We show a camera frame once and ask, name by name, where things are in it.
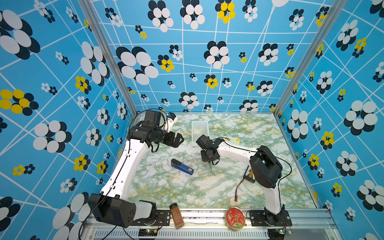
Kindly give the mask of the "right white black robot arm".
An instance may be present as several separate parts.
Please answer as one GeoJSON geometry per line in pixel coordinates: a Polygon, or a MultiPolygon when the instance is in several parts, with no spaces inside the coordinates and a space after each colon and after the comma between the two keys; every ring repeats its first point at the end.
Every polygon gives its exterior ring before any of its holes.
{"type": "Polygon", "coordinates": [[[206,135],[201,135],[196,143],[202,149],[203,162],[218,162],[223,157],[248,164],[256,182],[263,187],[266,213],[275,216],[281,213],[283,204],[278,185],[282,178],[283,166],[268,147],[260,146],[256,150],[246,150],[231,146],[224,139],[211,140],[206,135]]]}

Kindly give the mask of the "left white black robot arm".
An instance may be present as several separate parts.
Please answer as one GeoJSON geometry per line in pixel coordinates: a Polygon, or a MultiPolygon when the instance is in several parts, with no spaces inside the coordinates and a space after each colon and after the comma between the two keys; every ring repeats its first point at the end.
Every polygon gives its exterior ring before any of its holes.
{"type": "Polygon", "coordinates": [[[127,228],[135,221],[145,224],[156,221],[156,204],[145,200],[128,202],[129,189],[148,151],[156,152],[160,144],[178,148],[184,138],[171,131],[178,120],[174,113],[152,109],[144,113],[142,121],[131,123],[123,153],[110,179],[100,193],[89,197],[91,214],[98,222],[127,228]]]}

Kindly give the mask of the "translucent white plastic bin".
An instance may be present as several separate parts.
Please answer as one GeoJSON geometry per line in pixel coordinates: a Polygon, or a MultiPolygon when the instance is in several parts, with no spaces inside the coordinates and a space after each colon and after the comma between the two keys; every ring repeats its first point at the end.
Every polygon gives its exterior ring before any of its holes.
{"type": "Polygon", "coordinates": [[[192,142],[197,146],[197,140],[202,135],[209,136],[209,122],[208,121],[192,121],[192,142]]]}

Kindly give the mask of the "blue black stapler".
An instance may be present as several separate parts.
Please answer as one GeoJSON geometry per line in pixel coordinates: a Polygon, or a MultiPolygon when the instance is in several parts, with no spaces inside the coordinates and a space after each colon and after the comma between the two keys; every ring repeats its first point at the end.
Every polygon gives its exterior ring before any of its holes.
{"type": "Polygon", "coordinates": [[[186,165],[184,165],[183,163],[181,163],[180,161],[176,160],[176,159],[172,159],[171,160],[171,166],[181,172],[184,172],[190,176],[193,175],[194,173],[194,170],[186,165]]]}

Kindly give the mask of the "yellow calculator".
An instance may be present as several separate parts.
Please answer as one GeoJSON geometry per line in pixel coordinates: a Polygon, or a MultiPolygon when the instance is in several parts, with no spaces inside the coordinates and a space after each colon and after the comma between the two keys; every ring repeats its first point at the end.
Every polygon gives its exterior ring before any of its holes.
{"type": "Polygon", "coordinates": [[[230,145],[239,146],[241,143],[241,141],[238,138],[233,138],[233,137],[224,137],[224,140],[230,145]]]}

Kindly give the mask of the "red round tin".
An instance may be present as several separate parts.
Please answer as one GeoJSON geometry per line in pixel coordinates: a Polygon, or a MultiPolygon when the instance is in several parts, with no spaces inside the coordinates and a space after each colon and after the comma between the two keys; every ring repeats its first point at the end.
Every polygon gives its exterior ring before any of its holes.
{"type": "Polygon", "coordinates": [[[225,223],[229,229],[239,231],[246,225],[246,217],[242,210],[231,207],[225,213],[225,223]]]}

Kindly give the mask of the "brown spice jar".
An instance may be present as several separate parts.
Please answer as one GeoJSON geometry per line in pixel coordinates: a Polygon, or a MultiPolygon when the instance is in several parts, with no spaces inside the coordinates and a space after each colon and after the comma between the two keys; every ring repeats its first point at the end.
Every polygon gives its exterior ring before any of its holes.
{"type": "Polygon", "coordinates": [[[170,205],[171,215],[174,221],[174,225],[176,229],[180,229],[184,226],[184,220],[180,211],[180,208],[177,203],[173,203],[170,205]]]}

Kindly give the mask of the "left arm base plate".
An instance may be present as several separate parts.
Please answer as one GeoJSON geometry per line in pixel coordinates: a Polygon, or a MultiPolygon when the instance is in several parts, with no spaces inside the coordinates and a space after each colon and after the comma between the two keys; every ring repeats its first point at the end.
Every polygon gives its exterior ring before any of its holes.
{"type": "Polygon", "coordinates": [[[166,209],[157,209],[146,219],[138,219],[131,223],[131,226],[161,227],[169,226],[171,220],[171,211],[166,209]]]}

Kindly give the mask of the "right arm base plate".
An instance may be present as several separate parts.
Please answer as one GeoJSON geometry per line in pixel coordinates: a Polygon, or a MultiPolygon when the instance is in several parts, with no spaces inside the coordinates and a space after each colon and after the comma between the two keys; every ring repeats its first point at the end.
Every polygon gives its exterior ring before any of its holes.
{"type": "Polygon", "coordinates": [[[253,227],[291,227],[292,219],[289,212],[282,209],[277,215],[268,210],[249,210],[246,217],[253,227]]]}

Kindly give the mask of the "aluminium front rail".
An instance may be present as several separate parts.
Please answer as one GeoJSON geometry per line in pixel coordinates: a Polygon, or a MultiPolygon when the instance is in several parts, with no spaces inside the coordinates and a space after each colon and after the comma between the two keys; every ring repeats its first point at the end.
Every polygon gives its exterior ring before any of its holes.
{"type": "Polygon", "coordinates": [[[82,240],[341,240],[330,211],[289,209],[292,226],[262,226],[253,210],[244,209],[245,226],[236,231],[225,222],[226,209],[181,209],[184,226],[177,229],[171,216],[161,224],[130,226],[126,229],[90,218],[82,240]]]}

